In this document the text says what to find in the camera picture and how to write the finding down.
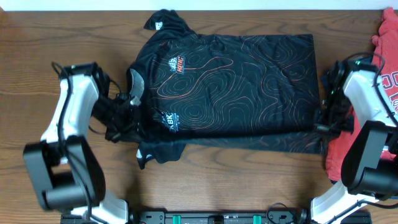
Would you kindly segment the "black orange patterned jersey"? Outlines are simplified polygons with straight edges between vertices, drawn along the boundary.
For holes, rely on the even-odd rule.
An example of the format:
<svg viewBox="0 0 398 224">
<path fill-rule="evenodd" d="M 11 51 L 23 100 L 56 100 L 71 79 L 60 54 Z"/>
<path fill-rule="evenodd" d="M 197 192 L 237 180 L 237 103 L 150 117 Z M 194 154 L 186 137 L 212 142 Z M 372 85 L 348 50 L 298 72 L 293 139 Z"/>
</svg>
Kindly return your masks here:
<svg viewBox="0 0 398 224">
<path fill-rule="evenodd" d="M 173 10 L 127 69 L 126 109 L 106 130 L 138 143 L 137 160 L 177 161 L 189 144 L 319 154 L 320 108 L 311 34 L 199 34 Z"/>
</svg>

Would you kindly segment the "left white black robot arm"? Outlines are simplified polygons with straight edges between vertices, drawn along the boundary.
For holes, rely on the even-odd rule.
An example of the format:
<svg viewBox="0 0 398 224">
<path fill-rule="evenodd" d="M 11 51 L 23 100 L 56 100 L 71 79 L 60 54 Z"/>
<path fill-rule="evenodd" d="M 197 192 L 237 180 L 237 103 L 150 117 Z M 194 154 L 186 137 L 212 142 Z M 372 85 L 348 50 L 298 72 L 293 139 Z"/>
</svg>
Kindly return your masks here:
<svg viewBox="0 0 398 224">
<path fill-rule="evenodd" d="M 96 118 L 106 126 L 105 138 L 118 142 L 139 126 L 138 102 L 110 98 L 113 81 L 95 62 L 51 66 L 60 81 L 60 97 L 40 141 L 26 144 L 23 152 L 39 205 L 62 212 L 62 223 L 132 223 L 129 204 L 106 189 L 87 134 Z"/>
</svg>

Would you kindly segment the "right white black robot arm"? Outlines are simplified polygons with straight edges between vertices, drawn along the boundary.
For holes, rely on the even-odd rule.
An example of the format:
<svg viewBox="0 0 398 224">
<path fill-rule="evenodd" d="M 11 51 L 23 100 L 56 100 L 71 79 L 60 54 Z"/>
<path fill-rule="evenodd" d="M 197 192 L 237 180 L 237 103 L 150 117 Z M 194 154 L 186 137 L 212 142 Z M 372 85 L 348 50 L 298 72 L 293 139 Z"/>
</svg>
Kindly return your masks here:
<svg viewBox="0 0 398 224">
<path fill-rule="evenodd" d="M 343 157 L 340 179 L 310 204 L 311 223 L 357 223 L 370 221 L 357 211 L 367 205 L 396 209 L 383 201 L 397 196 L 397 113 L 386 93 L 381 69 L 362 60 L 336 62 L 328 73 L 330 91 L 316 128 L 333 137 L 343 131 L 358 135 Z"/>
</svg>

